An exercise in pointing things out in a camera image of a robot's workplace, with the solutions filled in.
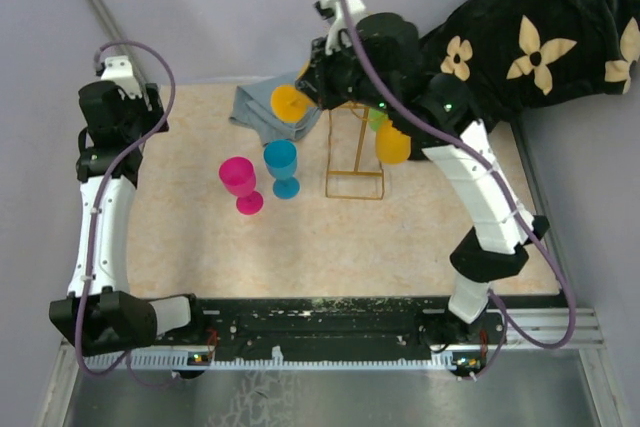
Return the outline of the blue plastic wine glass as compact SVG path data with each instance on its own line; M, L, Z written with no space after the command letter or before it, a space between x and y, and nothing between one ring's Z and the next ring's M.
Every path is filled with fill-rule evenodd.
M299 181L295 177L296 146L289 140L275 140L264 148L263 159L269 174L274 178L274 195L282 200L294 198L300 190Z

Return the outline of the pink plastic wine glass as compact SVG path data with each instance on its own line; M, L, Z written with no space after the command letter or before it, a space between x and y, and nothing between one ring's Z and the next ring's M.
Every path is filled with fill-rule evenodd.
M219 167L218 176L226 190L236 198L236 209L247 216L257 214L264 205L256 190L257 178L253 163L245 157L231 157Z

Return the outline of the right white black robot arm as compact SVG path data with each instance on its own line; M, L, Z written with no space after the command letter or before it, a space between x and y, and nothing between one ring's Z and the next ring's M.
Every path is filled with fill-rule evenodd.
M482 330L481 315L494 281L520 273L527 245L541 241L546 217L531 213L510 186L489 135L507 120L504 62L491 52L495 28L473 26L452 14L426 35L391 12L361 13L355 29L379 78L422 122L448 135L434 137L416 127L379 92L354 51L344 18L324 8L327 33L311 43L308 66L296 87L322 110L355 101L385 113L393 130L410 138L411 150L433 162L451 183L472 228L450 256L456 271L448 334L470 342Z

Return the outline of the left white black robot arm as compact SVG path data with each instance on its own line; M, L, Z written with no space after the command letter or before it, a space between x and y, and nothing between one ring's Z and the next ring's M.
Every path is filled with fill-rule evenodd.
M143 154L118 155L154 126L167 131L159 88L148 83L130 97L113 81L79 91L86 125L78 135L76 176L82 221L76 267L65 298L51 302L49 318L86 357L148 347L165 335L194 344L208 320L192 294L144 300L129 292L127 238Z

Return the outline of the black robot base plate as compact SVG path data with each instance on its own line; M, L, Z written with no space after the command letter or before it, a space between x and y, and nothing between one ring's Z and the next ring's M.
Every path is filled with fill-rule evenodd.
M442 297L202 299L194 331L166 333L162 346L202 345L218 361L417 361L443 347L498 343L504 322L484 312L466 324Z

